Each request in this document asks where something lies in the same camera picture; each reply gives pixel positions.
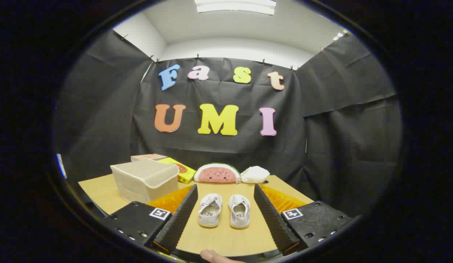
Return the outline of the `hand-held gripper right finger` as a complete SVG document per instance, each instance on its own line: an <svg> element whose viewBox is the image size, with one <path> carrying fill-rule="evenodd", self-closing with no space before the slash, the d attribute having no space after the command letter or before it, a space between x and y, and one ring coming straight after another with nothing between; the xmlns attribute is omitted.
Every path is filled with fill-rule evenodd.
<svg viewBox="0 0 453 263"><path fill-rule="evenodd" d="M322 201L305 203L263 184L255 185L254 200L285 256L325 241L353 221Z"/></svg>

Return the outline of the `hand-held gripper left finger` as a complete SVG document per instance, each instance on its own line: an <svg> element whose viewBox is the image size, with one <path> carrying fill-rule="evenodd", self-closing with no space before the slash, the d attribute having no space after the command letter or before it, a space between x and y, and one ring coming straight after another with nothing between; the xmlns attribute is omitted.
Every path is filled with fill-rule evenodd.
<svg viewBox="0 0 453 263"><path fill-rule="evenodd" d="M178 192L181 196L175 201L177 207L173 213L161 205L134 201L105 217L102 223L129 243L169 254L176 249L198 200L196 184Z"/></svg>

